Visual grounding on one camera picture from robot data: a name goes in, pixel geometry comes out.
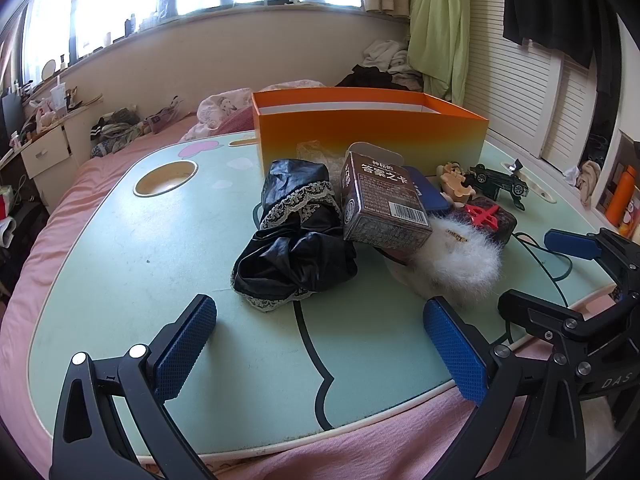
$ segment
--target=light green curtain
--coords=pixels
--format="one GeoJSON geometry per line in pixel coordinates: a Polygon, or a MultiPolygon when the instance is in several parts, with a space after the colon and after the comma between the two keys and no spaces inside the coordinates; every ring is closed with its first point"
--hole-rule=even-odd
{"type": "Polygon", "coordinates": [[[412,0],[409,64],[427,94],[462,105],[469,52],[469,0],[412,0]]]}

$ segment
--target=orange bottle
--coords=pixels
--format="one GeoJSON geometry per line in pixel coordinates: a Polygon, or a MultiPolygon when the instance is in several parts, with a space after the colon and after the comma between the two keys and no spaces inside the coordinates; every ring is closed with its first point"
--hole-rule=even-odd
{"type": "Polygon", "coordinates": [[[634,194],[635,187],[636,170],[632,166],[627,166],[626,170],[622,172],[622,175],[620,175],[616,192],[613,194],[613,198],[611,199],[609,207],[607,207],[606,213],[604,213],[604,216],[606,216],[607,220],[609,220],[613,225],[620,225],[622,215],[625,213],[626,205],[634,194]]]}

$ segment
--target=closet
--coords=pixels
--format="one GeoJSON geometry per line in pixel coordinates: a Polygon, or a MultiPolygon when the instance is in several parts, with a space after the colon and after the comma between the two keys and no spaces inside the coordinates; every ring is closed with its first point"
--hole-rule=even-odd
{"type": "Polygon", "coordinates": [[[470,0],[464,107],[489,119],[499,139],[559,171],[580,162],[596,99],[590,69],[560,51],[502,37],[504,0],[470,0]]]}

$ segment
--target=white lace trim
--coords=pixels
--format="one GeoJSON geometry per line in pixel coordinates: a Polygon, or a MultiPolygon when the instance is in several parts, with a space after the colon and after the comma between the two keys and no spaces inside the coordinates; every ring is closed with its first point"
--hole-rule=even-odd
{"type": "Polygon", "coordinates": [[[306,207],[309,202],[325,202],[335,209],[338,213],[338,218],[342,218],[340,208],[335,201],[334,192],[331,189],[331,183],[327,180],[321,180],[307,184],[289,193],[280,200],[262,219],[260,229],[268,229],[282,224],[291,213],[300,211],[303,207],[306,207]]]}
{"type": "Polygon", "coordinates": [[[289,303],[289,301],[300,301],[306,300],[309,296],[313,294],[309,290],[305,290],[304,288],[299,288],[296,292],[291,294],[288,298],[284,300],[262,300],[261,298],[254,298],[253,296],[249,296],[244,292],[240,292],[234,288],[234,277],[233,272],[231,273],[231,288],[236,292],[236,294],[240,294],[243,298],[245,298],[252,307],[261,310],[262,312],[268,312],[270,310],[275,310],[279,306],[289,303]]]}
{"type": "Polygon", "coordinates": [[[320,204],[307,204],[298,214],[300,215],[300,222],[306,222],[311,218],[311,215],[320,209],[320,204]]]}

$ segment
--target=pink pillow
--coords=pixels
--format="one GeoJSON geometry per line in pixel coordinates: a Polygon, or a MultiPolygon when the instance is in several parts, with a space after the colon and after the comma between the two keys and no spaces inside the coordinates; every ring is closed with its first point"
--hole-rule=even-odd
{"type": "Polygon", "coordinates": [[[226,117],[221,123],[213,136],[234,134],[237,132],[245,132],[254,129],[254,109],[249,106],[240,108],[226,117]]]}

